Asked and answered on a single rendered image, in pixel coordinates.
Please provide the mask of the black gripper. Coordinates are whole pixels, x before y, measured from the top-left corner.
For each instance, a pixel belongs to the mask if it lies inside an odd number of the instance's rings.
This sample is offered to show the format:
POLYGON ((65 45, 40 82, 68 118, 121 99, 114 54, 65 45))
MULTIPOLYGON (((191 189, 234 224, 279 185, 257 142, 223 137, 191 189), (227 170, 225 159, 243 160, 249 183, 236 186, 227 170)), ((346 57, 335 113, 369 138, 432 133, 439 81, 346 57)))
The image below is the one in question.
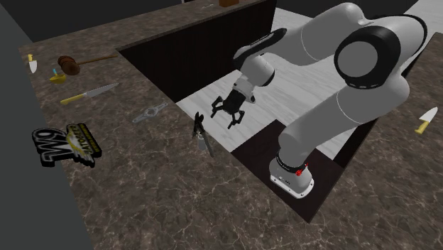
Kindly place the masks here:
POLYGON ((228 125, 228 129, 230 129, 232 126, 241 123, 245 111, 240 110, 240 108, 245 100, 246 97, 235 89, 230 91, 225 100, 218 96, 212 103, 212 114, 210 117, 213 118, 219 110, 224 110, 231 115, 231 122, 228 125))

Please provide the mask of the black and grey corkscrew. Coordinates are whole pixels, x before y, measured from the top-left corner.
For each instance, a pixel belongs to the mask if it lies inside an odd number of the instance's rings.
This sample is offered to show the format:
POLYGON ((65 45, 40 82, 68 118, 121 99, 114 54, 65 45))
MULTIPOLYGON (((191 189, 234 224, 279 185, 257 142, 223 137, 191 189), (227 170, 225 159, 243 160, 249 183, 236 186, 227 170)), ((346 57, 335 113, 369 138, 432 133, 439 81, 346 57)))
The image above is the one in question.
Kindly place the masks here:
POLYGON ((200 114, 199 112, 197 112, 195 114, 195 119, 194 119, 194 127, 193 127, 193 132, 192 132, 192 137, 197 137, 199 140, 202 141, 202 143, 199 143, 199 147, 204 150, 207 149, 210 156, 213 158, 214 157, 214 152, 213 149, 210 145, 209 139, 207 137, 207 133, 204 130, 204 127, 202 125, 202 122, 204 120, 204 115, 200 114))

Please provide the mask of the dark robot stand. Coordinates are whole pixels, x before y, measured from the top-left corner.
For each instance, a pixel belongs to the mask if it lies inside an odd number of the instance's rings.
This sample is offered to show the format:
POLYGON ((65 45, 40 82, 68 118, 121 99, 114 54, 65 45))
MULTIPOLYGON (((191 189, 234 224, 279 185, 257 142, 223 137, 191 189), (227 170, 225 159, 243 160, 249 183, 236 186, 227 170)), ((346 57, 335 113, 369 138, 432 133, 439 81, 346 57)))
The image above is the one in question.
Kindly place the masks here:
POLYGON ((278 136, 285 126, 278 120, 234 149, 231 154, 246 166, 268 189, 272 190, 284 203, 291 207, 306 222, 310 222, 318 209, 340 179, 344 169, 323 152, 315 149, 307 157, 308 169, 314 185, 307 197, 297 199, 270 179, 270 161, 278 152, 278 136))

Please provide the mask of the grey winged metal tool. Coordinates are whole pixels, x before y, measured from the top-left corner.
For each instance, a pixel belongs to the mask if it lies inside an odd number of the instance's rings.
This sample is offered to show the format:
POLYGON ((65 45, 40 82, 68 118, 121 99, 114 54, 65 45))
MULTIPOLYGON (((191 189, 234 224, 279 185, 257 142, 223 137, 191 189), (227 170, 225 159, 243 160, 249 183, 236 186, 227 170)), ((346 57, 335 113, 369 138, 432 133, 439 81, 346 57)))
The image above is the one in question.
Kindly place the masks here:
POLYGON ((134 124, 155 117, 162 109, 168 106, 167 102, 147 108, 142 114, 132 120, 134 124))

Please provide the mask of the black and yellow logo sign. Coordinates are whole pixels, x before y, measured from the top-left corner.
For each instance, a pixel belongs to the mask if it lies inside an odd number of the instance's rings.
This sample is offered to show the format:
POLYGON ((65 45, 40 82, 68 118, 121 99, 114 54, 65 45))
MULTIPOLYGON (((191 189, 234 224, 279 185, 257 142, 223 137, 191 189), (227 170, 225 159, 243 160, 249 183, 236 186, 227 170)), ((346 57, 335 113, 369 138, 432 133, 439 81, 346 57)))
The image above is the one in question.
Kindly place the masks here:
POLYGON ((72 159, 93 168, 102 149, 86 124, 68 124, 66 131, 53 128, 36 129, 32 139, 43 167, 53 168, 56 161, 72 159))

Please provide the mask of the brown wooden mallet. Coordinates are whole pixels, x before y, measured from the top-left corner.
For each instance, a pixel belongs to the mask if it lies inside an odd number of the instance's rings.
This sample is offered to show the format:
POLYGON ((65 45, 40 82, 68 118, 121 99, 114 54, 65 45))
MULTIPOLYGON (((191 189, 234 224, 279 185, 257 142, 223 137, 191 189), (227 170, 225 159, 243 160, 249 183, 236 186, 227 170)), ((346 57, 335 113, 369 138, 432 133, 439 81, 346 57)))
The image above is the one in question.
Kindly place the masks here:
POLYGON ((81 71, 80 65, 87 64, 87 63, 94 63, 100 60, 107 60, 111 58, 116 58, 117 55, 108 55, 105 57, 95 58, 91 60, 86 60, 82 62, 77 62, 74 58, 68 56, 68 55, 62 55, 58 58, 58 65, 61 67, 61 70, 66 75, 78 75, 81 71))

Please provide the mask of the yellow-handled serrated knife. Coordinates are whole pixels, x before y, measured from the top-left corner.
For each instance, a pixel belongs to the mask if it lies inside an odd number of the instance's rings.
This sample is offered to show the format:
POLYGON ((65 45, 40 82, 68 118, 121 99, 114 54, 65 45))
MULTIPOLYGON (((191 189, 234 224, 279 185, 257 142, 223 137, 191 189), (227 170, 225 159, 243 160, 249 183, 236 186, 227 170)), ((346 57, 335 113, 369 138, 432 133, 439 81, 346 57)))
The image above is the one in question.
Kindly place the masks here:
POLYGON ((82 94, 79 94, 79 95, 76 95, 76 96, 73 96, 73 97, 69 97, 67 99, 63 99, 63 100, 60 101, 60 103, 63 104, 63 105, 66 105, 66 104, 69 104, 70 102, 73 102, 75 100, 78 100, 78 99, 81 99, 81 98, 84 98, 84 97, 95 97, 95 96, 97 96, 97 95, 99 95, 99 94, 101 94, 103 92, 111 90, 112 88, 114 88, 114 87, 116 87, 118 85, 119 85, 118 82, 113 83, 113 84, 109 84, 109 85, 104 85, 104 86, 98 87, 96 89, 92 89, 90 91, 84 92, 82 94))

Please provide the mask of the yellow-handled chef knife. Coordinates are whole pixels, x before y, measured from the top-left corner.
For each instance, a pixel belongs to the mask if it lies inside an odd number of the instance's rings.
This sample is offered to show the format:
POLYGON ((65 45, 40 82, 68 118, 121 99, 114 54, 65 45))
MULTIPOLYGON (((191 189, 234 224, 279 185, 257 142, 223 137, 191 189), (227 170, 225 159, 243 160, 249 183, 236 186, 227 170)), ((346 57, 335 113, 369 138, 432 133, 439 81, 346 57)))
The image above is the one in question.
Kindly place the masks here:
POLYGON ((421 121, 421 124, 415 129, 416 134, 422 134, 425 129, 430 124, 431 120, 433 120, 434 116, 438 112, 438 107, 433 107, 426 111, 419 120, 421 121))

